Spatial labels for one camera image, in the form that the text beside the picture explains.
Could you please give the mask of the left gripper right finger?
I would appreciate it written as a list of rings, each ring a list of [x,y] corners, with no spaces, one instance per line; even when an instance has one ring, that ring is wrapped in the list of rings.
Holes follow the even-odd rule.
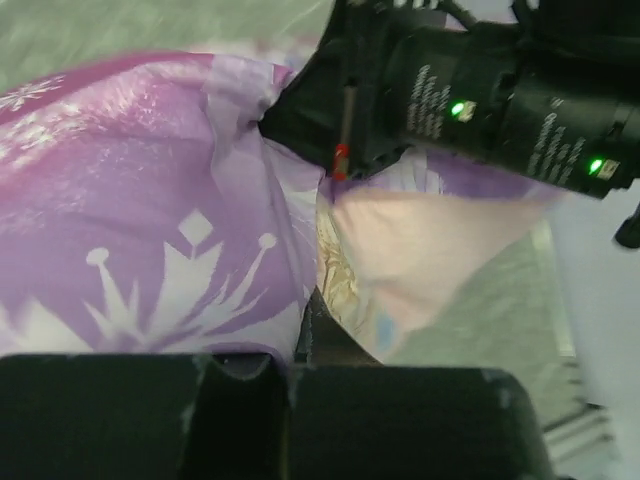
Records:
[[[478,367],[320,365],[319,292],[289,376],[290,479],[552,479],[530,397]]]

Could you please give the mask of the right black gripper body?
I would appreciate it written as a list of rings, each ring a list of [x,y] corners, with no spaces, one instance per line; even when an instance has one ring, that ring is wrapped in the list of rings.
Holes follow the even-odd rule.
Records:
[[[259,122],[262,136],[334,178],[369,178],[407,146],[383,126],[383,76],[401,38],[422,26],[467,28],[455,1],[337,1],[315,52]]]

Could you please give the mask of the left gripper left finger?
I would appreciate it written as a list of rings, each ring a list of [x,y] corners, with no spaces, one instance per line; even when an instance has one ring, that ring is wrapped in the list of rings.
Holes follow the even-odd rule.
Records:
[[[266,354],[1,361],[5,479],[279,479],[284,388]]]

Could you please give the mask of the purple princess print pillowcase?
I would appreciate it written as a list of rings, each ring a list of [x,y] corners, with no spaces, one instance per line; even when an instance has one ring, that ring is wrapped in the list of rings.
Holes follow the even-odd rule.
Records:
[[[440,152],[337,183],[257,120],[299,42],[144,52],[1,99],[1,352],[268,353],[317,286],[316,206],[361,187],[469,199],[556,189]]]

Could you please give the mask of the white pillow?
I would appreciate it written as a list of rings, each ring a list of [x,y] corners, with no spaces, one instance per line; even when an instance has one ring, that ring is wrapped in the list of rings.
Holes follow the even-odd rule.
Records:
[[[469,199],[361,187],[316,206],[317,286],[329,314],[388,359],[471,276],[520,240],[551,200]]]

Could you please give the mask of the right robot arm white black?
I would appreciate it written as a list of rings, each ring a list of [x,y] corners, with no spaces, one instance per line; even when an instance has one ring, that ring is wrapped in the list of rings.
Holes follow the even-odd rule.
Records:
[[[592,198],[639,176],[639,5],[526,1],[512,24],[453,1],[338,1],[259,123],[338,179],[411,147],[448,150]]]

